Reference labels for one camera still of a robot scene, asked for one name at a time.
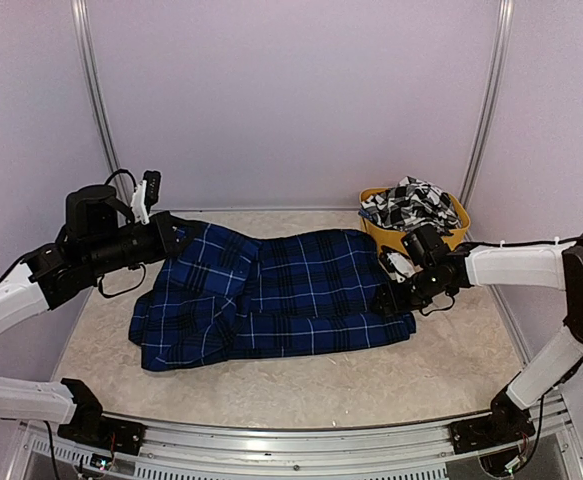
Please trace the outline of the blue plaid long sleeve shirt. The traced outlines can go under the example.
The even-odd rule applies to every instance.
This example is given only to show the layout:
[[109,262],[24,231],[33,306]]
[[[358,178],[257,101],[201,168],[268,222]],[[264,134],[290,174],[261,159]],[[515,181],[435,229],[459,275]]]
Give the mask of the blue plaid long sleeve shirt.
[[412,313],[381,307],[390,279],[360,230],[257,239],[203,222],[176,234],[189,245],[165,260],[130,321],[145,370],[348,352],[416,332]]

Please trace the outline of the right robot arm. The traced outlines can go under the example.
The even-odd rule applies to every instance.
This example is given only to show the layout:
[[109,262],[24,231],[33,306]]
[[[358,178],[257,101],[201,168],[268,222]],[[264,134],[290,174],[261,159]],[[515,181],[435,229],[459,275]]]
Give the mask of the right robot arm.
[[384,249],[381,265],[390,280],[373,307],[384,315],[424,313],[439,295],[494,287],[551,290],[565,300],[559,330],[492,401],[482,433],[506,442],[522,424],[521,414],[583,363],[583,234],[518,243],[463,242],[450,247],[431,225],[406,234],[403,249]]

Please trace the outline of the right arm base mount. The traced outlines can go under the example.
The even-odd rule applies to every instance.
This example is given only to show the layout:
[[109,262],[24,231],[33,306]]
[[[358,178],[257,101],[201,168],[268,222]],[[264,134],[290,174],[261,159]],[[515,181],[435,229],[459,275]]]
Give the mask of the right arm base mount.
[[519,408],[503,389],[488,414],[452,422],[449,433],[454,453],[464,454],[532,437],[536,429],[529,408]]

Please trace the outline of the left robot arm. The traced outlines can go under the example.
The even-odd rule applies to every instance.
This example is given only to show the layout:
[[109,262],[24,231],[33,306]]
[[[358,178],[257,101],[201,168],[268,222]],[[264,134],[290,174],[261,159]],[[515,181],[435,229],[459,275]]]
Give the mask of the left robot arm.
[[[176,257],[199,234],[196,223],[152,213],[156,181],[142,181],[123,203],[108,184],[83,187],[65,203],[56,240],[23,254],[0,276],[0,335],[57,309],[107,274]],[[111,434],[80,381],[35,382],[0,376],[0,418],[71,424],[92,445]]]

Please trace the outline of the yellow plastic basket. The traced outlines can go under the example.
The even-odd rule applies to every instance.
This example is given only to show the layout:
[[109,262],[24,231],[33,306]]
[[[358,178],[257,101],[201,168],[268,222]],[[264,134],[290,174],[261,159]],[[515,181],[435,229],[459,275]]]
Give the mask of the yellow plastic basket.
[[[449,194],[449,197],[461,220],[461,226],[457,229],[451,229],[450,234],[443,235],[442,239],[451,249],[455,249],[464,240],[471,225],[471,220],[463,205],[457,200],[457,198],[452,194]],[[360,216],[360,229],[362,232],[372,237],[376,243],[378,253],[381,253],[383,246],[393,248],[403,254],[406,253],[402,244],[402,239],[405,236],[404,232],[382,229],[375,226],[362,216]]]

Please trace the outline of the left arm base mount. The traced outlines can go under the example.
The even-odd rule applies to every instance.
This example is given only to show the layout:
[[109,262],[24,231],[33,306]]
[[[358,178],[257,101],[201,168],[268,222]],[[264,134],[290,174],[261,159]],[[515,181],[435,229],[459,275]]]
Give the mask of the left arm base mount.
[[81,380],[63,378],[60,383],[68,388],[76,406],[70,421],[58,426],[60,438],[112,453],[139,455],[146,430],[142,423],[106,416],[100,401]]

